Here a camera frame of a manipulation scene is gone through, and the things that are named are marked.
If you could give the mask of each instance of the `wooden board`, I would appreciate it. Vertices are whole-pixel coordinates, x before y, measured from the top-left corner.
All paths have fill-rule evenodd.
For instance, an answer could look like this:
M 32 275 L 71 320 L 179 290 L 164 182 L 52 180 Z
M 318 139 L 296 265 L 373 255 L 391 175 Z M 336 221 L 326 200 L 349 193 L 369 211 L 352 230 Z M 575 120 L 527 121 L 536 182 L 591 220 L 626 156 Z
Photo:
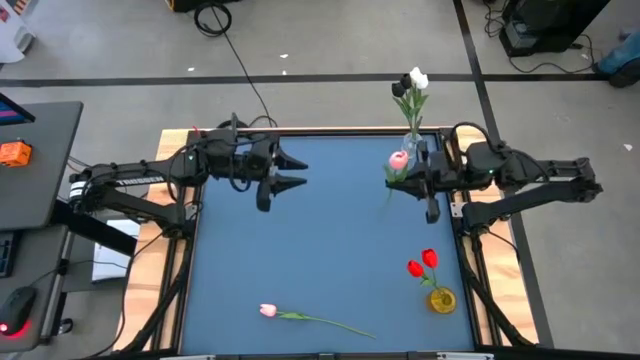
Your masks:
M 296 130 L 304 129 L 310 130 L 310 128 L 297 128 Z M 397 128 L 375 127 L 366 129 Z M 183 146 L 187 141 L 188 132 L 189 130 L 164 130 L 160 138 L 160 145 L 156 159 L 166 159 L 178 150 L 178 148 Z M 482 134 L 470 127 L 460 128 L 458 130 L 458 136 L 460 147 L 462 149 L 466 149 L 466 147 L 471 143 L 484 141 Z M 492 186 L 483 192 L 472 193 L 472 199 L 474 201 L 491 202 L 500 199 L 501 196 L 502 194 L 495 186 Z M 160 204 L 168 204 L 171 202 L 166 185 L 164 184 L 152 185 L 149 190 L 148 199 Z M 496 223 L 491 227 L 491 230 L 496 234 L 513 241 L 511 230 L 507 222 Z M 144 225 L 141 229 L 140 241 L 138 242 L 137 248 L 139 249 L 146 245 L 151 239 L 157 236 L 159 231 L 159 228 L 155 225 Z M 524 337 L 532 342 L 537 342 L 537 333 L 533 322 L 533 316 L 531 314 L 531 308 L 529 307 L 522 273 L 513 249 L 502 241 L 493 238 L 492 235 L 483 235 L 481 239 L 483 242 L 487 272 L 489 273 L 491 291 L 496 303 Z M 168 248 L 167 240 L 160 239 L 154 245 L 150 246 L 147 250 L 138 255 L 134 262 L 125 296 L 127 321 L 125 323 L 122 336 L 116 343 L 114 349 L 120 349 L 126 346 L 142 326 L 144 326 L 149 315 L 156 307 L 160 295 L 160 284 L 163 275 L 162 272 Z M 173 269 L 174 276 L 180 265 L 183 249 L 183 244 L 179 244 L 177 246 L 178 256 Z M 470 246 L 467 246 L 466 250 L 472 266 L 475 266 Z M 476 308 L 478 309 L 478 318 L 482 331 L 483 343 L 491 344 L 486 311 L 477 296 L 475 296 L 475 300 Z M 175 304 L 173 304 L 167 311 L 167 321 L 165 321 L 165 327 L 161 339 L 163 348 L 168 348 L 170 345 L 174 316 Z M 508 344 L 508 341 L 504 336 L 503 342 L 504 344 Z
M 471 127 L 461 127 L 458 130 L 458 138 L 462 150 L 466 150 L 474 142 L 485 141 L 482 133 Z M 493 202 L 501 198 L 502 193 L 495 185 L 485 191 L 471 192 L 471 200 L 473 201 Z M 513 243 L 509 222 L 498 221 L 491 227 L 491 231 Z M 511 246 L 491 234 L 482 235 L 480 239 L 493 299 L 522 336 L 533 343 L 538 342 L 538 334 L 533 322 L 529 299 L 527 298 L 520 264 L 515 251 Z M 468 258 L 471 260 L 472 265 L 475 266 L 470 249 L 471 241 L 469 239 L 465 239 L 465 241 Z M 492 345 L 486 310 L 477 296 L 475 296 L 475 303 L 478 310 L 483 343 Z M 503 345 L 509 345 L 509 341 L 504 334 L 502 334 L 502 342 Z
M 156 160 L 164 160 L 173 155 L 178 148 L 187 142 L 188 130 L 164 130 L 160 137 L 160 145 L 156 154 Z M 165 184 L 156 184 L 149 187 L 147 199 L 158 204 L 172 203 L 167 186 Z M 155 224 L 145 224 L 140 229 L 140 237 L 136 245 L 136 251 L 144 247 L 153 238 L 160 233 L 160 228 Z M 178 251 L 184 249 L 182 244 L 177 246 Z M 153 312 L 158 299 L 160 297 L 160 286 L 164 265 L 169 250 L 169 242 L 166 238 L 158 239 L 153 245 L 149 246 L 144 252 L 140 253 L 131 269 L 129 283 L 127 285 L 127 293 L 125 294 L 124 310 L 126 312 L 125 327 L 122 336 L 116 344 L 115 349 L 122 349 L 127 346 L 136 336 L 138 331 L 144 326 L 149 319 L 149 315 Z M 176 267 L 173 275 L 177 272 L 177 267 L 181 259 L 176 259 Z M 175 314 L 175 306 L 172 305 L 167 311 L 165 323 L 172 324 Z M 162 344 L 169 347 L 169 339 L 171 336 L 170 327 L 165 327 L 163 331 Z

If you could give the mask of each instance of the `blue table surface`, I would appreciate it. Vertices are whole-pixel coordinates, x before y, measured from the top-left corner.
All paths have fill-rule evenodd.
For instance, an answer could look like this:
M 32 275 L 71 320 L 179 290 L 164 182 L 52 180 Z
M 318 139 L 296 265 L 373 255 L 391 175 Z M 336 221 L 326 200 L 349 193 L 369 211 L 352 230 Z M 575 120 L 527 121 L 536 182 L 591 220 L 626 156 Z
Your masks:
M 435 138 L 425 136 L 429 147 Z M 309 164 L 287 171 L 308 184 L 256 209 L 255 186 L 237 193 L 208 181 L 203 195 L 181 343 L 182 355 L 472 350 L 469 315 L 448 202 L 425 220 L 426 203 L 394 192 L 385 164 L 399 137 L 283 138 Z M 437 278 L 457 295 L 451 315 L 427 310 L 431 288 L 406 264 L 437 251 Z M 309 321 L 267 318 L 262 303 L 334 320 L 371 339 Z

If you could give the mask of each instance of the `small vase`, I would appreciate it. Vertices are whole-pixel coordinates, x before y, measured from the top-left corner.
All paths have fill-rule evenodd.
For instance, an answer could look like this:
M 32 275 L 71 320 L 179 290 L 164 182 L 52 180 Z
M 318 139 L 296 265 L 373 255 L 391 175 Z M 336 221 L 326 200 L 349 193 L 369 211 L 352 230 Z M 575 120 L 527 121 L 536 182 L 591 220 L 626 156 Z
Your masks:
M 448 288 L 439 287 L 427 296 L 427 308 L 438 314 L 451 314 L 456 305 L 456 296 Z
M 422 140 L 422 136 L 412 132 L 406 134 L 402 139 L 402 150 L 409 154 L 409 159 L 416 157 L 416 150 L 418 149 L 418 142 L 420 142 L 420 140 Z

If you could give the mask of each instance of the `monitor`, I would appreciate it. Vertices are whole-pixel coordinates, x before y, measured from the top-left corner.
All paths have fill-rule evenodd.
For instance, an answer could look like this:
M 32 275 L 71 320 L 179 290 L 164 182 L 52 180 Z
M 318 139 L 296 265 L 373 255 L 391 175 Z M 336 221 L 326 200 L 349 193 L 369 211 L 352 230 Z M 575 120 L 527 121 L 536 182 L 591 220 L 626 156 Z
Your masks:
M 0 126 L 34 122 L 35 116 L 0 93 Z

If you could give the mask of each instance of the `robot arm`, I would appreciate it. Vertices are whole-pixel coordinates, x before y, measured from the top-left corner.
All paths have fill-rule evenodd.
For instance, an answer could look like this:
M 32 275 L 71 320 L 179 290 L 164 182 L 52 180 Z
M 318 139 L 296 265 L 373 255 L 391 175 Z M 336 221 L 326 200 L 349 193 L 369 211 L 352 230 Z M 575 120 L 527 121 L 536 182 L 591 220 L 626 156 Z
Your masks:
M 238 147 L 250 146 L 244 153 Z M 185 228 L 187 217 L 178 204 L 159 205 L 116 190 L 119 187 L 167 183 L 178 188 L 202 186 L 209 176 L 229 179 L 237 191 L 247 191 L 258 183 L 256 205 L 268 212 L 271 198 L 305 184 L 306 179 L 280 175 L 276 169 L 303 170 L 308 166 L 280 147 L 277 133 L 238 135 L 235 129 L 200 132 L 199 139 L 183 146 L 169 159 L 129 164 L 100 164 L 70 177 L 69 204 L 76 212 L 88 213 L 109 208 L 127 215 L 153 220 L 167 230 Z M 235 181 L 245 184 L 239 188 Z
M 421 142 L 418 161 L 406 179 L 387 182 L 390 189 L 425 199 L 428 223 L 436 222 L 440 216 L 437 192 L 484 190 L 494 182 L 500 190 L 515 192 L 532 183 L 542 184 L 493 203 L 465 204 L 462 214 L 466 232 L 480 230 L 498 218 L 553 201 L 589 202 L 602 192 L 587 158 L 539 161 L 505 143 L 495 145 L 488 136 L 487 141 L 471 144 L 463 152 L 455 133 L 461 125 L 474 126 L 487 136 L 478 125 L 456 125 L 441 134 L 444 150 L 429 152 Z

